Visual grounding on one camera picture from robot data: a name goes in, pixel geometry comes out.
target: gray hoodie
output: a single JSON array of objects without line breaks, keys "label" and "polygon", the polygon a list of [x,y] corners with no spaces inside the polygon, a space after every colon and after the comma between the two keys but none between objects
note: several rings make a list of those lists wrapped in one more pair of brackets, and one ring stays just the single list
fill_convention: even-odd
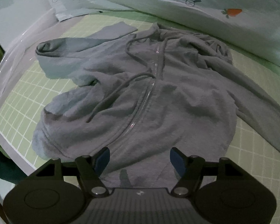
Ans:
[{"label": "gray hoodie", "polygon": [[135,30],[121,22],[38,45],[46,76],[80,87],[42,111],[37,154],[70,161],[107,146],[106,186],[171,189],[170,149],[218,161],[237,115],[280,151],[280,106],[232,65],[224,43],[160,24]]}]

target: bolt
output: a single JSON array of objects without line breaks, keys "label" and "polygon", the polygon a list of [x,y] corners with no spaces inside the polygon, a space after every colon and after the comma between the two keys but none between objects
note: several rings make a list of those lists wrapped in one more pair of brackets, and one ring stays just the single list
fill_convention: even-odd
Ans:
[{"label": "bolt", "polygon": [[106,189],[104,187],[101,186],[97,186],[91,189],[91,192],[98,195],[98,194],[103,194],[106,192]]},{"label": "bolt", "polygon": [[187,194],[189,191],[187,188],[185,187],[177,187],[173,190],[174,193],[178,194],[178,195],[185,195]]}]

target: plastic sheet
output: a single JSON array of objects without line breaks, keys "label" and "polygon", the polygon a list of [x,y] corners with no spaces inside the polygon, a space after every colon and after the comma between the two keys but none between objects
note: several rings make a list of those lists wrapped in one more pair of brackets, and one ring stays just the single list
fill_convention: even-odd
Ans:
[{"label": "plastic sheet", "polygon": [[53,12],[54,9],[50,9],[20,37],[16,38],[6,50],[0,62],[0,97],[15,70],[19,66],[27,67],[20,63],[25,50],[40,41],[45,35],[50,34],[58,25],[57,19],[52,19]]}]

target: dark green cloth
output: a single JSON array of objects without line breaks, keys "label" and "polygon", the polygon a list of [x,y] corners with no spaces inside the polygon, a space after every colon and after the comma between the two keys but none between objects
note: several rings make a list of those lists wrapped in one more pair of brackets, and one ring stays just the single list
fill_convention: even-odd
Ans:
[{"label": "dark green cloth", "polygon": [[0,179],[17,184],[26,177],[27,175],[10,159],[0,146]]},{"label": "dark green cloth", "polygon": [[12,161],[0,152],[0,179],[18,184],[27,175]]}]

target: drawstring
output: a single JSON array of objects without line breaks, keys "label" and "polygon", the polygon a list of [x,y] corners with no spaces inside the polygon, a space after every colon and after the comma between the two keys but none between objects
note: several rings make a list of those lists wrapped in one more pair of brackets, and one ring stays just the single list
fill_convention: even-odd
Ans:
[{"label": "drawstring", "polygon": [[92,113],[89,116],[89,119],[86,122],[89,123],[92,120],[92,118],[95,116],[95,114],[101,111],[102,109],[109,108],[117,98],[118,92],[124,87],[126,87],[132,80],[141,76],[155,78],[155,76],[149,72],[141,72],[129,78],[128,80],[123,82],[115,91],[113,91],[108,97],[106,97],[105,99],[103,99],[101,102],[98,103],[98,105],[93,109]]},{"label": "drawstring", "polygon": [[142,40],[142,39],[147,39],[151,36],[152,34],[149,34],[145,37],[140,37],[140,38],[135,38],[135,39],[131,39],[127,42],[126,47],[125,47],[125,52],[131,57],[133,58],[135,61],[137,62],[144,62],[140,57],[133,55],[131,52],[129,52],[130,46],[132,45],[133,42],[138,41],[138,40]]}]

